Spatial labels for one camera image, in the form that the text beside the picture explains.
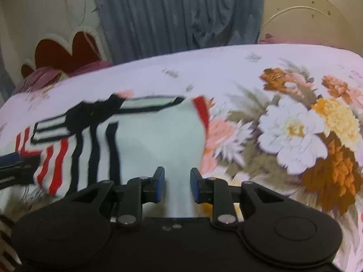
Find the black stripe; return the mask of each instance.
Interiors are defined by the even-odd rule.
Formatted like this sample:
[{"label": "black stripe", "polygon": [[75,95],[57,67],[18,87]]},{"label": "black stripe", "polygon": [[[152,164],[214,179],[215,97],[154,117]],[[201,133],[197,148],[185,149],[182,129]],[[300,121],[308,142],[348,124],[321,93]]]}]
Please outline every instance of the black stripe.
[{"label": "black stripe", "polygon": [[184,98],[177,97],[173,102],[167,103],[164,105],[156,105],[156,106],[148,106],[148,107],[139,107],[139,108],[121,108],[115,114],[126,114],[126,113],[142,113],[142,112],[157,112],[162,109],[172,107],[178,104],[181,104],[184,101]]},{"label": "black stripe", "polygon": [[61,123],[61,124],[57,124],[57,125],[51,126],[51,127],[46,127],[46,128],[43,128],[43,129],[37,129],[36,132],[37,133],[42,133],[42,132],[46,132],[46,131],[56,130],[56,129],[59,129],[59,128],[66,128],[65,122],[64,123]]},{"label": "black stripe", "polygon": [[91,155],[88,161],[88,186],[97,183],[97,170],[99,163],[99,144],[96,135],[97,126],[90,126],[91,134]]},{"label": "black stripe", "polygon": [[33,134],[32,134],[32,136],[30,137],[30,143],[31,143],[31,144],[34,144],[34,136],[35,136],[35,133],[37,132],[37,127],[38,127],[38,123],[36,122],[36,123],[35,123],[35,125],[34,125]]},{"label": "black stripe", "polygon": [[76,134],[76,148],[72,154],[72,165],[70,168],[70,185],[66,195],[77,192],[77,186],[79,181],[79,156],[82,153],[83,149],[83,136],[82,133],[79,132]]},{"label": "black stripe", "polygon": [[110,148],[110,180],[114,181],[115,185],[121,184],[120,179],[120,159],[119,152],[116,147],[116,131],[118,127],[118,122],[109,124],[106,129],[106,139],[108,142],[108,147]]},{"label": "black stripe", "polygon": [[53,121],[53,120],[61,118],[62,116],[65,116],[65,115],[66,114],[63,113],[63,114],[60,114],[58,116],[50,117],[49,119],[45,119],[45,120],[42,120],[42,121],[38,122],[37,124],[41,124],[42,122],[47,122],[47,121]]},{"label": "black stripe", "polygon": [[43,139],[38,139],[38,140],[34,140],[34,137],[31,137],[30,141],[32,144],[37,145],[37,144],[41,144],[41,143],[50,143],[50,142],[55,142],[55,141],[61,141],[63,138],[68,138],[71,135],[61,135],[61,136],[53,136],[53,137],[48,137],[48,138],[43,138]]},{"label": "black stripe", "polygon": [[4,251],[4,253],[2,254],[4,256],[4,258],[14,267],[17,268],[19,266],[19,264],[15,261],[15,259],[9,255],[6,251]]},{"label": "black stripe", "polygon": [[176,98],[184,98],[182,96],[170,96],[170,95],[149,95],[149,96],[143,96],[143,97],[133,97],[133,98],[127,98],[125,99],[126,102],[133,102],[133,101],[138,101],[138,100],[145,100],[145,99],[170,99],[171,100],[175,100]]},{"label": "black stripe", "polygon": [[10,237],[2,230],[0,230],[0,236],[9,246],[13,247]]},{"label": "black stripe", "polygon": [[0,221],[2,221],[9,228],[13,228],[15,225],[15,223],[11,219],[5,217],[4,215],[0,215]]}]

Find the bed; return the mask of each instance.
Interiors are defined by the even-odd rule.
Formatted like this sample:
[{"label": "bed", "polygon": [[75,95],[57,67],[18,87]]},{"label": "bed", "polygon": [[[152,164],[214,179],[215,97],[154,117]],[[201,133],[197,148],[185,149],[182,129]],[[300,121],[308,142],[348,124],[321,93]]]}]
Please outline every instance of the bed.
[{"label": "bed", "polygon": [[0,109],[0,147],[34,122],[113,93],[204,95],[210,119],[202,175],[230,185],[251,180],[326,212],[343,230],[334,263],[363,269],[360,56],[324,46],[230,46],[86,73],[12,96]]}]

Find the pillow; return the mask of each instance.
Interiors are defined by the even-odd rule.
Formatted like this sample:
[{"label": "pillow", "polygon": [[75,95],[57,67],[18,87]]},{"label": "pillow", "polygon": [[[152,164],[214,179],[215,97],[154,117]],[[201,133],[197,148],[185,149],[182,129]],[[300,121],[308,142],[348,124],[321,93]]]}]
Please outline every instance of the pillow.
[{"label": "pillow", "polygon": [[113,64],[110,62],[107,62],[107,61],[95,61],[95,62],[91,62],[85,66],[80,67],[76,71],[70,73],[68,76],[69,77],[79,76],[79,75],[82,75],[87,72],[101,70],[103,68],[107,68],[107,67],[111,67],[111,66],[113,66]]},{"label": "pillow", "polygon": [[54,84],[62,75],[61,70],[55,70],[51,67],[41,67],[27,76],[24,81],[18,85],[12,95],[22,92],[34,92],[50,84]]}]

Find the orange flower print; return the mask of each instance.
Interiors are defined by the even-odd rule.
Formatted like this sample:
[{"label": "orange flower print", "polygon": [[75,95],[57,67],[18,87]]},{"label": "orange flower print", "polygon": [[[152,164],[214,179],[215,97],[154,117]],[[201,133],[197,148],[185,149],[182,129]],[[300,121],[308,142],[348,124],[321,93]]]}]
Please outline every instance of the orange flower print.
[{"label": "orange flower print", "polygon": [[352,104],[355,108],[363,109],[363,104],[359,100],[363,93],[359,89],[349,87],[346,82],[334,76],[324,76],[322,85],[328,88],[330,96],[341,97],[348,105]]},{"label": "orange flower print", "polygon": [[306,191],[318,194],[317,203],[323,210],[337,208],[342,215],[355,203],[362,177],[354,153],[341,144],[334,132],[327,138],[323,134],[320,137],[328,148],[328,157],[317,159],[314,167],[303,172],[301,183]]},{"label": "orange flower print", "polygon": [[266,82],[264,89],[267,91],[277,91],[283,94],[297,94],[302,96],[302,93],[297,88],[297,84],[300,84],[306,88],[311,88],[312,83],[306,82],[302,75],[284,72],[280,68],[268,68],[264,70],[264,73],[260,77]]},{"label": "orange flower print", "polygon": [[132,90],[123,90],[116,93],[116,95],[120,98],[131,98],[134,96],[134,92]]}]

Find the pink flower print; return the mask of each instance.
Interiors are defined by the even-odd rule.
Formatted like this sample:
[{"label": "pink flower print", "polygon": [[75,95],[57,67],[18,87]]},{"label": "pink flower print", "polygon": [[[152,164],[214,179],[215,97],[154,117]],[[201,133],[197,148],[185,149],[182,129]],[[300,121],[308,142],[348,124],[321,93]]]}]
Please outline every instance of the pink flower print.
[{"label": "pink flower print", "polygon": [[299,75],[297,73],[289,72],[288,74],[285,75],[285,79],[288,82],[302,85],[305,88],[311,88],[313,86],[313,83],[307,82],[304,76]]},{"label": "pink flower print", "polygon": [[202,175],[211,173],[215,170],[216,167],[217,161],[213,157],[213,152],[204,153],[200,173]]},{"label": "pink flower print", "polygon": [[342,97],[347,104],[351,104],[357,109],[363,109],[363,104],[358,99],[359,97],[363,96],[362,92],[359,89],[349,88],[346,91],[346,94],[348,95],[348,97],[344,97],[344,95]]},{"label": "pink flower print", "polygon": [[213,119],[209,123],[206,148],[214,151],[235,133],[235,125],[223,119]]},{"label": "pink flower print", "polygon": [[120,98],[131,98],[134,96],[134,92],[132,90],[123,90],[116,93],[116,95]]}]

